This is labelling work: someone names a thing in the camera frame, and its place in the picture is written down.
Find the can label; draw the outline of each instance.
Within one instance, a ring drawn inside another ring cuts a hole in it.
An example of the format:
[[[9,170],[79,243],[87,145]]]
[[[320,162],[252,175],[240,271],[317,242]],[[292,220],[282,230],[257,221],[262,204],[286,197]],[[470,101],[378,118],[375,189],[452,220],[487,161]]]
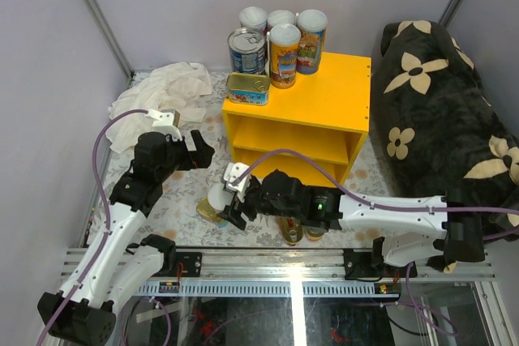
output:
[[[279,46],[271,43],[270,79],[278,88],[292,87],[295,83],[295,68],[298,57],[298,44]]]
[[[233,103],[248,103],[249,105],[266,105],[268,92],[229,91],[227,94]]]
[[[229,48],[233,72],[259,74],[265,70],[265,50],[243,54]]]
[[[301,30],[297,65],[299,73],[310,75],[317,71],[321,61],[325,37],[326,29],[321,30],[320,32],[305,32],[304,30]]]

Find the orange canister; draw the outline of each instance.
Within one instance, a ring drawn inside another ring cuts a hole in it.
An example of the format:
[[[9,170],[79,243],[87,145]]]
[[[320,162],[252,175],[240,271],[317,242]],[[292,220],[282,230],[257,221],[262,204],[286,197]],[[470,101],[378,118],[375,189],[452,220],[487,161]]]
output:
[[[290,23],[278,24],[270,31],[270,81],[274,87],[295,84],[300,38],[301,32]]]

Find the shelf compartment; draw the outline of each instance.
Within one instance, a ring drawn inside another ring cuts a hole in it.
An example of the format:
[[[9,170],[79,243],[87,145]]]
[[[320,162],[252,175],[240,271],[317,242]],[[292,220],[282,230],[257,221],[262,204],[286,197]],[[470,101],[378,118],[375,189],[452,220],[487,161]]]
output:
[[[229,114],[228,120],[235,129],[233,147],[258,152],[292,149],[313,160],[334,164],[349,162],[347,138],[350,133],[233,114]]]
[[[261,156],[264,156],[266,153],[257,152],[248,149],[242,149],[236,147],[234,149],[234,157],[236,161],[243,162],[244,164],[251,165],[256,160],[258,160]],[[314,161],[318,166],[323,168],[326,172],[328,172],[333,178],[341,182],[342,175],[345,174],[348,165],[338,165],[331,164],[329,162],[323,161]],[[252,173],[259,177],[263,178],[267,176],[269,173],[274,170],[279,169],[291,177],[296,177],[303,184],[313,185],[313,186],[334,186],[325,176],[321,174],[317,169],[308,164],[306,161],[295,157],[295,156],[286,156],[286,155],[275,155],[260,165],[258,165]]]

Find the robotic arm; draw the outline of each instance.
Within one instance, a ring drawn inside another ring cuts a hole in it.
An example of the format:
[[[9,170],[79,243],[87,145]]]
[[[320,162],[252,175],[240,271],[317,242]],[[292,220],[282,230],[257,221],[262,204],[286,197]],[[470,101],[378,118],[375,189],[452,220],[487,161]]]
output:
[[[140,285],[155,274],[176,275],[175,244],[157,235],[144,238],[131,261],[117,273],[115,270],[130,239],[162,196],[162,183],[176,170],[207,168],[214,149],[204,142],[200,132],[193,130],[195,150],[189,151],[176,127],[177,113],[150,110],[147,116],[153,120],[154,131],[139,137],[135,158],[109,198],[108,233],[106,227],[99,231],[58,293],[44,293],[38,303],[45,324],[62,308],[49,330],[53,336],[76,344],[102,346],[114,329],[116,315]],[[96,260],[88,269],[93,258]],[[73,294],[65,303],[69,293]]]
[[[418,259],[443,256],[445,263],[480,262],[485,258],[481,221],[472,214],[447,212],[394,212],[373,207],[381,203],[398,207],[446,207],[445,198],[381,198],[359,195],[367,204],[343,194],[341,190],[304,186],[297,178],[276,170],[261,183],[252,175],[234,184],[248,166],[230,163],[222,183],[214,186],[208,200],[219,216],[244,230],[245,215],[253,221],[258,213],[298,219],[314,230],[365,229],[406,231],[373,242],[371,264],[404,267]]]

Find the white plastic lid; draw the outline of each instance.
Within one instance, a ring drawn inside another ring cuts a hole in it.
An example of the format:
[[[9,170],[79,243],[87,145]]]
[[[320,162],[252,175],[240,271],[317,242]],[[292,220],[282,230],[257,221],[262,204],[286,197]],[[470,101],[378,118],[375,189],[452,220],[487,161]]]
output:
[[[277,24],[270,31],[270,41],[280,46],[297,44],[301,39],[301,32],[291,23]]]
[[[267,25],[267,11],[259,7],[247,7],[240,11],[240,22],[249,28],[264,27]]]
[[[276,10],[268,14],[267,21],[271,28],[282,23],[295,24],[295,15],[288,10]]]
[[[320,32],[327,24],[328,18],[319,10],[305,10],[298,17],[298,26],[306,32]]]

